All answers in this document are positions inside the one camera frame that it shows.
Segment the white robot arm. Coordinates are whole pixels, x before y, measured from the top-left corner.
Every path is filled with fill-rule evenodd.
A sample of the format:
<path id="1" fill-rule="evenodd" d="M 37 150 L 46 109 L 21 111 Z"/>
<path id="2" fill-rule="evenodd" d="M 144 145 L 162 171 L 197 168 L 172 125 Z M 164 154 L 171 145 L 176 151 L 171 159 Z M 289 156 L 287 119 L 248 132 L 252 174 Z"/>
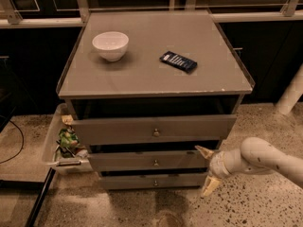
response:
<path id="1" fill-rule="evenodd" d="M 234 174 L 257 175 L 275 171 L 303 187 L 303 160 L 280 151 L 263 139 L 248 137 L 238 148 L 231 150 L 211 150 L 198 145 L 195 148 L 209 161 L 202 198 Z"/>

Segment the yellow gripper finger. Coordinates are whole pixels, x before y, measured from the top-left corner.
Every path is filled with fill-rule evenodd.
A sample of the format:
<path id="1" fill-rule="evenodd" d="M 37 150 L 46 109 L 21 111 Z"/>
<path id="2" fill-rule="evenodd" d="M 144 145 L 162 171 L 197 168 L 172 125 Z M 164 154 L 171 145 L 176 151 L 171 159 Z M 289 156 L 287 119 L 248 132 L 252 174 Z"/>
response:
<path id="1" fill-rule="evenodd" d="M 210 159 L 214 155 L 214 151 L 211 149 L 204 148 L 201 146 L 196 146 L 195 148 L 200 151 L 200 153 L 205 159 Z"/>
<path id="2" fill-rule="evenodd" d="M 222 181 L 213 176 L 207 176 L 205 178 L 205 183 L 202 187 L 201 197 L 209 196 L 221 183 Z"/>

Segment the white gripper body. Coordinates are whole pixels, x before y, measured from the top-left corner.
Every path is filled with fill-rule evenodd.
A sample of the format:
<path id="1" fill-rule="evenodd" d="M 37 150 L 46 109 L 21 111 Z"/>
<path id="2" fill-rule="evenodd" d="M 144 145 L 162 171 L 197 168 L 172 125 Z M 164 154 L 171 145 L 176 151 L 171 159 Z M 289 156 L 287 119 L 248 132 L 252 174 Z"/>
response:
<path id="1" fill-rule="evenodd" d="M 224 179 L 235 173 L 234 152 L 216 151 L 209 161 L 209 173 L 218 179 Z"/>

